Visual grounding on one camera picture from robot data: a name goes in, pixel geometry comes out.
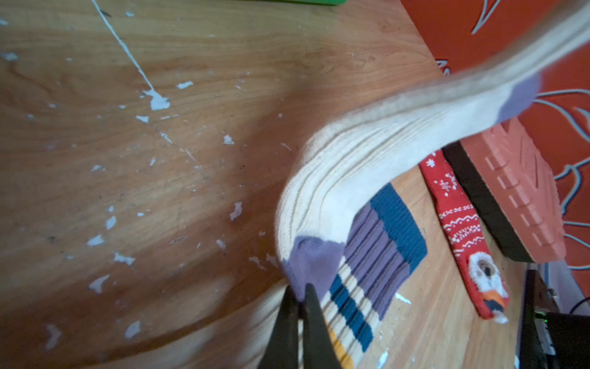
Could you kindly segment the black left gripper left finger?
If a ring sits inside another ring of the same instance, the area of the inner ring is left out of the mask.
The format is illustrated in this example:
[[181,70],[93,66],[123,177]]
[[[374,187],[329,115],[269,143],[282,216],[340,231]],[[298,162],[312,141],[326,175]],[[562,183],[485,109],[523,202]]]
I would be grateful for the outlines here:
[[299,302],[290,286],[284,292],[270,341],[259,368],[298,368]]

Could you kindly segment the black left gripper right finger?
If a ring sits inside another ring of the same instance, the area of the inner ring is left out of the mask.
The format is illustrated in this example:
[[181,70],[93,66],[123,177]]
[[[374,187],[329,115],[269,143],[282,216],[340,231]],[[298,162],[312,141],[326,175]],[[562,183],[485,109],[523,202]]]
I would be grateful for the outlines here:
[[324,315],[315,287],[307,284],[305,298],[301,303],[303,329],[303,363],[310,369],[341,369],[330,340]]

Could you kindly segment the cream striped sock purple toe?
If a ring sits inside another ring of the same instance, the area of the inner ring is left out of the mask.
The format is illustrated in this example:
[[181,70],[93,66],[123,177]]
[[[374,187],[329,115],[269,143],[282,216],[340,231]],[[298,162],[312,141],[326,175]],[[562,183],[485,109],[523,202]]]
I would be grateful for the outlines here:
[[275,217],[277,255],[299,301],[336,276],[357,212],[432,152],[531,106],[541,71],[589,40],[587,1],[562,1],[508,49],[465,72],[349,112],[305,144]]

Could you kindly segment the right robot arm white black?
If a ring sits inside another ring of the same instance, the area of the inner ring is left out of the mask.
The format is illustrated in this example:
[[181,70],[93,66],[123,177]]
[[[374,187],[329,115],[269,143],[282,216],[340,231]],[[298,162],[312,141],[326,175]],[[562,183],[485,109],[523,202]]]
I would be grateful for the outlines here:
[[525,274],[517,358],[520,368],[588,368],[589,316],[557,312],[536,270]]

